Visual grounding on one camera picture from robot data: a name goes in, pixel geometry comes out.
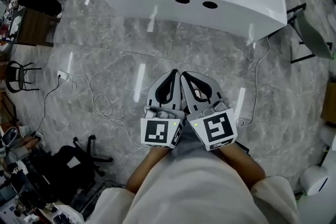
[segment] shoe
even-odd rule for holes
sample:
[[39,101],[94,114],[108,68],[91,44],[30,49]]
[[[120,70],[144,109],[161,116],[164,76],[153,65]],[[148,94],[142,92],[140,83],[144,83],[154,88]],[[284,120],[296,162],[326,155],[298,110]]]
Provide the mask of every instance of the shoe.
[[40,142],[40,144],[41,144],[42,147],[46,147],[47,146],[46,140],[44,139],[44,136],[40,132],[37,132],[35,134],[35,136],[39,138],[39,142]]
[[61,17],[62,17],[63,10],[64,10],[64,5],[61,4],[61,7],[62,7],[62,11],[56,16],[57,19],[61,19]]

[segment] black cable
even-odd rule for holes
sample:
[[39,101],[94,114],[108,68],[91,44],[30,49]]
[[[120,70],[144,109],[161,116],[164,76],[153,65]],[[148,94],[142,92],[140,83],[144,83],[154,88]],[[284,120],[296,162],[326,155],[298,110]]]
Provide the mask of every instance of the black cable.
[[58,82],[57,82],[56,88],[54,88],[53,90],[51,90],[50,92],[48,92],[47,95],[46,95],[46,97],[44,97],[44,115],[43,115],[43,118],[41,120],[41,123],[40,123],[39,127],[31,134],[31,136],[34,135],[40,129],[40,127],[42,125],[42,122],[43,122],[43,120],[44,120],[44,118],[46,116],[46,99],[47,99],[47,97],[48,97],[49,94],[51,94],[53,91],[55,91],[59,87],[59,78],[60,77],[61,77],[61,75],[58,75]]

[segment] cardboard box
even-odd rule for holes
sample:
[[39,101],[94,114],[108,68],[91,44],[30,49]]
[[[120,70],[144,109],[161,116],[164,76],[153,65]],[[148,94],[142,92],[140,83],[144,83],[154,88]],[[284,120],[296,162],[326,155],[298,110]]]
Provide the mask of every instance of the cardboard box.
[[336,83],[328,83],[321,118],[336,124]]

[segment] black chair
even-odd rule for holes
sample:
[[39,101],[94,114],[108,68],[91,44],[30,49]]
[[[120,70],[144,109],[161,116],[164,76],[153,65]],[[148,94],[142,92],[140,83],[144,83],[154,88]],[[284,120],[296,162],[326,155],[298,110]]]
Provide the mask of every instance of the black chair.
[[91,141],[92,140],[96,140],[96,136],[94,136],[94,135],[89,136],[88,144],[87,144],[87,147],[86,147],[86,152],[84,150],[82,150],[82,148],[77,144],[77,142],[78,142],[77,137],[74,138],[73,143],[76,146],[76,148],[82,154],[84,154],[86,156],[87,161],[89,162],[90,166],[96,171],[96,173],[100,176],[104,176],[104,172],[99,170],[99,167],[97,165],[95,165],[94,162],[97,162],[97,163],[111,163],[111,162],[113,162],[113,158],[109,157],[108,159],[102,159],[102,158],[95,158],[95,157],[91,156]]
[[[6,82],[6,86],[8,88],[8,90],[11,93],[16,93],[19,91],[38,91],[39,89],[27,89],[26,88],[26,84],[31,84],[30,82],[25,81],[25,74],[27,73],[28,70],[40,70],[42,68],[25,68],[29,65],[33,64],[32,62],[22,66],[20,65],[18,62],[16,61],[10,61],[7,66],[6,66],[6,72],[5,72],[5,82]],[[11,82],[18,82],[18,90],[15,90],[12,86],[11,86]]]
[[[60,200],[69,205],[79,189],[88,193],[95,185],[95,171],[100,176],[104,175],[93,162],[112,162],[113,158],[92,157],[90,149],[94,139],[94,135],[89,137],[87,152],[76,144],[78,139],[74,139],[76,147],[63,146],[53,156],[30,156],[24,161],[29,171],[27,178],[45,203]],[[78,164],[72,166],[70,161],[74,158]]]

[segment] white robot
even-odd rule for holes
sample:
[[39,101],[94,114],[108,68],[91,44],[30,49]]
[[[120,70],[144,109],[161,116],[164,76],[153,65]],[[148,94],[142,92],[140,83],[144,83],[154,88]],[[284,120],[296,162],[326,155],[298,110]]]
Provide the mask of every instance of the white robot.
[[208,151],[237,137],[234,112],[220,86],[200,73],[165,73],[150,87],[144,110],[141,143],[152,147],[175,148],[186,120]]

